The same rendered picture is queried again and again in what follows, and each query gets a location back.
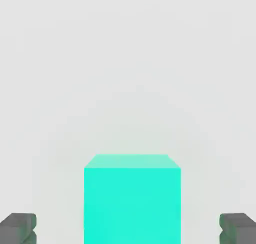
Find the small turquoise cube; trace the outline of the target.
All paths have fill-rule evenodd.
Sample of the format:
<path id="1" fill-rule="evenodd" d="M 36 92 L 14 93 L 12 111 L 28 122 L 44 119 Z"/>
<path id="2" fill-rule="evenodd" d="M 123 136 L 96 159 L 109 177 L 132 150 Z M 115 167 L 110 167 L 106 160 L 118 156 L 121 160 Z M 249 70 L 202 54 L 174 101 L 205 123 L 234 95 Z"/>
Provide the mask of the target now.
<path id="1" fill-rule="evenodd" d="M 84 244 L 181 244 L 181 169 L 164 154 L 97 154 L 84 168 Z"/>

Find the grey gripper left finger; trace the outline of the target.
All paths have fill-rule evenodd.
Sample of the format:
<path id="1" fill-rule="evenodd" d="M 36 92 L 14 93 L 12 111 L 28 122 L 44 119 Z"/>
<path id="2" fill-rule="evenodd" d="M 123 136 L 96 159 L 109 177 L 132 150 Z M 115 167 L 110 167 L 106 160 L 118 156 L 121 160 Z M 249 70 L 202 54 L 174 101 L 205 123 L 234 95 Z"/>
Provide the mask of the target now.
<path id="1" fill-rule="evenodd" d="M 34 213 L 11 213 L 0 222 L 0 244 L 37 244 Z"/>

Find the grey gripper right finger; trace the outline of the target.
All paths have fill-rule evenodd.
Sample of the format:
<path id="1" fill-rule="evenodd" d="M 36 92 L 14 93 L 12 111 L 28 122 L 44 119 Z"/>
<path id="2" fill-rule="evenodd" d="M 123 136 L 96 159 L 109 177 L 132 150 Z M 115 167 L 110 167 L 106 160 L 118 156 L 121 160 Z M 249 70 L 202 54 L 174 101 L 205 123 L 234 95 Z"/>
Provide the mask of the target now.
<path id="1" fill-rule="evenodd" d="M 222 213 L 219 244 L 256 244 L 256 222 L 245 213 Z"/>

